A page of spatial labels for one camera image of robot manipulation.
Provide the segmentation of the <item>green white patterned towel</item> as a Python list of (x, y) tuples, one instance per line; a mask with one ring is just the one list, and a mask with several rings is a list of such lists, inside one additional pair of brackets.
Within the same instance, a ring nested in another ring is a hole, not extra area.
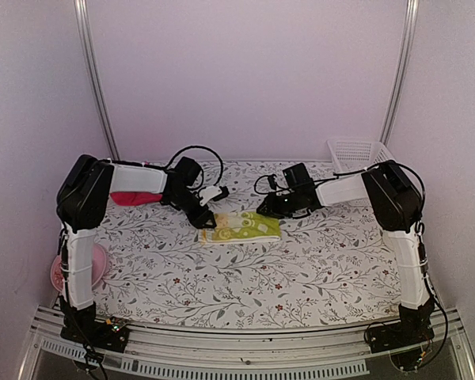
[(199, 232), (202, 244), (230, 245), (278, 242), (282, 233), (279, 220), (257, 214), (255, 211), (240, 211), (215, 214), (216, 227)]

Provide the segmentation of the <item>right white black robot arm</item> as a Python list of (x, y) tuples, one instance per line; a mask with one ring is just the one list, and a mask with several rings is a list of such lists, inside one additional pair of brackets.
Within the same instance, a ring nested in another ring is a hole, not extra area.
[(404, 319), (393, 329), (393, 338), (410, 345), (424, 332), (421, 317), (435, 308), (428, 284), (428, 259), (421, 234), (425, 188), (417, 189), (405, 174), (406, 166), (388, 160), (367, 169), (335, 173), (314, 180), (302, 163), (283, 171), (285, 189), (265, 194), (256, 212), (275, 219), (296, 219), (299, 211), (313, 211), (340, 203), (367, 199), (383, 237), (392, 245), (401, 281), (400, 316)]

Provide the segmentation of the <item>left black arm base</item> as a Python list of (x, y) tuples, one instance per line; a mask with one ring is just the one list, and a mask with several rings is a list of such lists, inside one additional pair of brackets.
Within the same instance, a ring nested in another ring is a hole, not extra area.
[(91, 348), (124, 353), (130, 336), (128, 327), (115, 328), (96, 319), (96, 309), (91, 306), (83, 310), (69, 308), (64, 312), (64, 326), (60, 336)]

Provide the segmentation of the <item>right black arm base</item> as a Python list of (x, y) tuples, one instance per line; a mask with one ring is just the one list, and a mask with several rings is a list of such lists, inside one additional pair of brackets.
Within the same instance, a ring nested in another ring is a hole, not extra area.
[(434, 338), (431, 327), (431, 311), (413, 310), (399, 307), (399, 322), (368, 326), (363, 334), (372, 353), (405, 348), (427, 342)]

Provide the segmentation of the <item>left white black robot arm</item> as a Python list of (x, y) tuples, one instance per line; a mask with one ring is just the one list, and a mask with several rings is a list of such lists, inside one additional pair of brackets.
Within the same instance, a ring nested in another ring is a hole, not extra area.
[(104, 220), (108, 198), (116, 192), (146, 192), (162, 204), (183, 211), (197, 229), (215, 228), (207, 202), (191, 190), (185, 173), (154, 165), (97, 159), (83, 154), (74, 163), (56, 198), (56, 212), (66, 231), (64, 299), (75, 310), (94, 305), (92, 260), (96, 229)]

